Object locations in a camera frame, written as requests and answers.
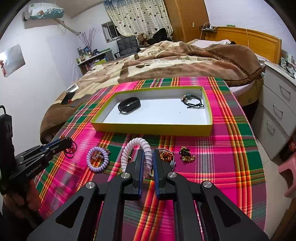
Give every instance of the bed frame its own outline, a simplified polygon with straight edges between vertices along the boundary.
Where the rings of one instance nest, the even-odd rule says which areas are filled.
[[[281,39],[269,34],[248,29],[249,46],[254,53],[279,64],[281,60]],[[248,46],[248,35],[245,28],[218,27],[217,32],[206,32],[205,40],[221,41],[229,39],[236,44]]]

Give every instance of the open box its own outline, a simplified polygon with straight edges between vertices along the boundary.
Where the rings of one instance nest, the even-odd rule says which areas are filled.
[[[198,96],[204,108],[187,108],[181,101],[186,94]],[[138,97],[141,106],[122,113],[118,105]],[[91,120],[96,131],[127,134],[152,134],[207,137],[213,119],[209,100],[202,86],[145,88],[113,94]]]

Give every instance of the white coiled hair tie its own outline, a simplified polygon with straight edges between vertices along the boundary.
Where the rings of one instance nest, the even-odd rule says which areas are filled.
[[[95,151],[100,151],[102,153],[102,155],[104,156],[104,162],[99,167],[94,167],[91,163],[91,156],[94,154]],[[108,156],[107,151],[102,147],[98,147],[98,146],[93,147],[92,149],[90,149],[90,151],[86,155],[86,163],[87,163],[87,166],[89,167],[89,169],[92,170],[93,172],[104,171],[109,164],[109,156]]]
[[[122,156],[121,156],[121,169],[123,172],[126,171],[126,165],[128,164],[128,156],[131,150],[140,145],[144,151],[144,177],[147,177],[151,172],[152,168],[152,150],[149,143],[140,137],[132,139],[124,148]]]

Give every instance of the purple coiled hair tie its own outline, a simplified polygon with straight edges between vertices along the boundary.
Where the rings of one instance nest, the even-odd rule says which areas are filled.
[[[99,167],[94,167],[91,164],[91,157],[92,157],[92,155],[94,154],[95,151],[100,151],[102,153],[102,155],[104,156],[104,162]],[[95,146],[92,149],[90,149],[90,151],[86,155],[86,163],[87,163],[87,166],[89,167],[89,169],[91,171],[93,171],[93,172],[102,172],[102,171],[104,171],[106,169],[106,167],[109,164],[109,155],[108,155],[107,151],[104,148]]]

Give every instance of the tile floor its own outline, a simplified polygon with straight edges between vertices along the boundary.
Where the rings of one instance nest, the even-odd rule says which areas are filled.
[[[292,199],[284,196],[288,186],[285,179],[278,172],[278,165],[276,163],[280,163],[279,159],[276,157],[271,161],[260,141],[258,139],[256,141],[266,181],[267,205],[264,231],[271,238],[284,213],[289,208]]]

